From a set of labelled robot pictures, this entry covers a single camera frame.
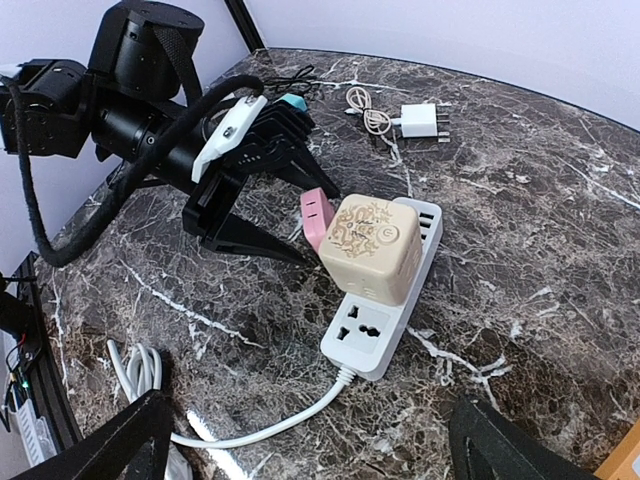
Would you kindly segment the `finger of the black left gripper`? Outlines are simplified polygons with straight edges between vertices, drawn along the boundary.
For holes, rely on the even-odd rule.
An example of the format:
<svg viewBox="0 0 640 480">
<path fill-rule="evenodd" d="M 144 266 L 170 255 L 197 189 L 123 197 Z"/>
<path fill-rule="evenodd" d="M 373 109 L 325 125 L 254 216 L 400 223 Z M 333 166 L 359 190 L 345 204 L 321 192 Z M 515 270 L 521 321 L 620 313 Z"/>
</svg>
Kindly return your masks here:
<svg viewBox="0 0 640 480">
<path fill-rule="evenodd" d="M 307 260 L 294 247 L 235 214 L 215 222 L 202 236 L 201 245 L 219 254 L 270 258 L 296 265 Z"/>
<path fill-rule="evenodd" d="M 306 147 L 287 148 L 282 157 L 284 167 L 279 170 L 280 179 L 305 190 L 321 188 L 329 199 L 341 195 L 338 186 L 323 171 Z"/>
</svg>

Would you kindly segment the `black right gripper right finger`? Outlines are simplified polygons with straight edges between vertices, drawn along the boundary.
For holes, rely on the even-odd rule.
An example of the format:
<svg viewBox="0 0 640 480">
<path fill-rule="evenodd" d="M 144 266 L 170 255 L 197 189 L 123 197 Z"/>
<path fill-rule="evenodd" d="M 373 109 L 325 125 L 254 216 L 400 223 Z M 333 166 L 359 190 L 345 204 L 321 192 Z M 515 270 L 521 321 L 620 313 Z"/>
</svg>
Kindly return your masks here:
<svg viewBox="0 0 640 480">
<path fill-rule="evenodd" d="M 592 479 L 495 410 L 468 395 L 456 401 L 449 447 L 457 479 Z"/>
</svg>

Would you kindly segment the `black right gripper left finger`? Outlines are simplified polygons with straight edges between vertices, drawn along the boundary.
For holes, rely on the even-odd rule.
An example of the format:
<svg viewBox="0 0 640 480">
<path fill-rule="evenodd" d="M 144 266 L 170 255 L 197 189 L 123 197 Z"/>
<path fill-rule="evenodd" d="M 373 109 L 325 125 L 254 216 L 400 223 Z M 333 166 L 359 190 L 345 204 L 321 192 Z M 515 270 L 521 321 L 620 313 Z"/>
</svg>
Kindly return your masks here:
<svg viewBox="0 0 640 480">
<path fill-rule="evenodd" d="M 152 389 L 103 426 L 16 479 L 162 479 L 174 426 L 167 395 Z"/>
</svg>

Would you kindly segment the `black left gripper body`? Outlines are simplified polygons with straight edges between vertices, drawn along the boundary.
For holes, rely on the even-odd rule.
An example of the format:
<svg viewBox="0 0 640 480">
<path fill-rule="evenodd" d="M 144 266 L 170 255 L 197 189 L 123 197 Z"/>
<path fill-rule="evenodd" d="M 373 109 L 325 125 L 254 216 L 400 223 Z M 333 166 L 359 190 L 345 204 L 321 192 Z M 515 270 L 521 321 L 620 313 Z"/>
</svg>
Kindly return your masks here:
<svg viewBox="0 0 640 480">
<path fill-rule="evenodd" d="M 215 222 L 233 214 L 231 210 L 250 176 L 269 173 L 279 178 L 284 151 L 307 148 L 313 127 L 308 112 L 279 100 L 267 105 L 240 145 L 207 169 L 182 211 L 184 230 L 201 240 Z"/>
</svg>

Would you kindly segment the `teal usb charger plug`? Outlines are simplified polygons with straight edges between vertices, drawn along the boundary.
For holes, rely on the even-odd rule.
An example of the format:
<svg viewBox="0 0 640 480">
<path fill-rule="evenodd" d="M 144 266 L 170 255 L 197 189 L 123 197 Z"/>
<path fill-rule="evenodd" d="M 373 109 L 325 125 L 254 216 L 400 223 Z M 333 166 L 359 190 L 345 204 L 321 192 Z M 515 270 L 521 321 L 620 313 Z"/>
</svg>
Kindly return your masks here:
<svg viewBox="0 0 640 480">
<path fill-rule="evenodd" d="M 286 93 L 279 98 L 279 101 L 286 102 L 290 106 L 303 113 L 308 112 L 308 105 L 306 103 L 306 100 L 302 96 L 292 93 Z"/>
</svg>

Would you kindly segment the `pink plug adapter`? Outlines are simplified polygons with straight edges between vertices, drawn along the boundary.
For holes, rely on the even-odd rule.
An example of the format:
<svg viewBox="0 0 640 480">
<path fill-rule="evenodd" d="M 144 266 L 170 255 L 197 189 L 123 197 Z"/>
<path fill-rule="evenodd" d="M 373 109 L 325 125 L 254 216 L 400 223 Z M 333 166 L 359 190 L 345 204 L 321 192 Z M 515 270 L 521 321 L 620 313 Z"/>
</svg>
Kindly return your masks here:
<svg viewBox="0 0 640 480">
<path fill-rule="evenodd" d="M 327 229 L 335 215 L 322 188 L 304 192 L 300 196 L 303 232 L 306 240 L 315 252 L 319 251 Z"/>
</svg>

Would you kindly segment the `beige cube socket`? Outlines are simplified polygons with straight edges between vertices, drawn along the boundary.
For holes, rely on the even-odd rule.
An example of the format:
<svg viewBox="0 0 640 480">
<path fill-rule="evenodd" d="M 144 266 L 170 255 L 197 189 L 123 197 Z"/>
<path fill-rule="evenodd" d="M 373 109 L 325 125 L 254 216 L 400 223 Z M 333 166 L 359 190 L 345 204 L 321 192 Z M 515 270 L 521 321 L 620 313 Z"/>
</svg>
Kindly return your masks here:
<svg viewBox="0 0 640 480">
<path fill-rule="evenodd" d="M 400 305 L 421 261 L 418 213 L 401 203 L 351 194 L 341 202 L 318 254 L 342 291 Z"/>
</svg>

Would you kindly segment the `white usb charger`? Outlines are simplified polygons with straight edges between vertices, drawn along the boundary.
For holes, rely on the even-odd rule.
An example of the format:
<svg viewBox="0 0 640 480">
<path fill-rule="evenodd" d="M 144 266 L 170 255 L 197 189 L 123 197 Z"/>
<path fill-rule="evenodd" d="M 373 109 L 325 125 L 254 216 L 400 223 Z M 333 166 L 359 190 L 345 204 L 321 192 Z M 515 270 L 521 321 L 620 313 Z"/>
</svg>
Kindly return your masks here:
<svg viewBox="0 0 640 480">
<path fill-rule="evenodd" d="M 449 123 L 449 113 L 434 103 L 402 105 L 400 115 L 391 119 L 391 125 L 400 129 L 404 139 L 428 138 L 439 143 L 451 141 L 450 132 L 445 129 Z"/>
</svg>

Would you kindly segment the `white power strip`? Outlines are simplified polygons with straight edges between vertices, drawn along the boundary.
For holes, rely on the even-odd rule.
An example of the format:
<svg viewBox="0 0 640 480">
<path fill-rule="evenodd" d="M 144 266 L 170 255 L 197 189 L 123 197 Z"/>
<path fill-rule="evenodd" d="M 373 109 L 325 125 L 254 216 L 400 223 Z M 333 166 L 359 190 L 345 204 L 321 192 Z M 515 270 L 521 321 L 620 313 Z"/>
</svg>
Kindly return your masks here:
<svg viewBox="0 0 640 480">
<path fill-rule="evenodd" d="M 442 210 L 434 204 L 407 197 L 396 203 L 418 214 L 421 257 L 408 296 L 398 306 L 388 306 L 348 293 L 344 296 L 321 342 L 321 353 L 339 368 L 336 384 L 349 385 L 355 377 L 381 379 L 405 332 L 439 246 Z"/>
</svg>

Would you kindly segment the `orange power strip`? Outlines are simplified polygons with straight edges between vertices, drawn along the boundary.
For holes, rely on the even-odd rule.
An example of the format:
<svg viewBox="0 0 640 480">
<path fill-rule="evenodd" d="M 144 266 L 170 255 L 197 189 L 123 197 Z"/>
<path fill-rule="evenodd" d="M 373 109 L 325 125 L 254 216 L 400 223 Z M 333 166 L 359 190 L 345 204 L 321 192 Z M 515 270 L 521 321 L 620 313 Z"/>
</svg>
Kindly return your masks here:
<svg viewBox="0 0 640 480">
<path fill-rule="evenodd" d="M 640 424 L 636 422 L 594 475 L 600 479 L 639 480 L 639 450 Z"/>
</svg>

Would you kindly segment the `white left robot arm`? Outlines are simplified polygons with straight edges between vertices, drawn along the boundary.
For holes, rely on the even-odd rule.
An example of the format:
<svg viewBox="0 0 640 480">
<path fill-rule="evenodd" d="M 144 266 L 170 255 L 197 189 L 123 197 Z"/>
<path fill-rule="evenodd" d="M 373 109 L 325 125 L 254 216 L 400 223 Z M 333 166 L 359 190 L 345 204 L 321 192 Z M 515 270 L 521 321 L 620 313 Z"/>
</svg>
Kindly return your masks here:
<svg viewBox="0 0 640 480">
<path fill-rule="evenodd" d="M 19 158 L 40 256 L 63 267 L 91 248 L 148 176 L 188 195 L 184 230 L 216 253 L 300 264 L 293 247 L 232 211 L 247 180 L 267 173 L 329 198 L 339 188 L 307 147 L 314 123 L 297 96 L 269 100 L 263 81 L 236 75 L 203 90 L 192 60 L 204 23 L 157 1 L 121 1 L 104 14 L 90 60 L 35 59 L 1 79 L 1 133 Z M 68 243 L 51 244 L 33 157 L 96 156 L 127 163 L 111 193 Z"/>
</svg>

